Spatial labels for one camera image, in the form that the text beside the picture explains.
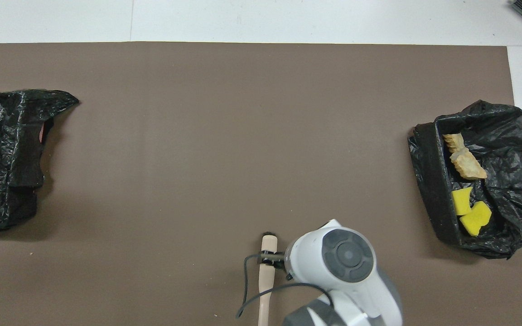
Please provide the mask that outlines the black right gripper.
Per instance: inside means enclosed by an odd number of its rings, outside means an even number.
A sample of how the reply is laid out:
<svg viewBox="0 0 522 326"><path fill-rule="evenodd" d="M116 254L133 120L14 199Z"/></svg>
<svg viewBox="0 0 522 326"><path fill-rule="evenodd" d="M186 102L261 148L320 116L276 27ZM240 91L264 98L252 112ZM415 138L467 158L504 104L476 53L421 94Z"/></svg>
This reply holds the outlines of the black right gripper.
<svg viewBox="0 0 522 326"><path fill-rule="evenodd" d="M275 268L276 270L281 270L286 280L292 280L293 276L288 271L288 268L285 264L286 256L284 252L276 252L273 254L259 254L257 259L257 264L261 265L267 265Z"/></svg>

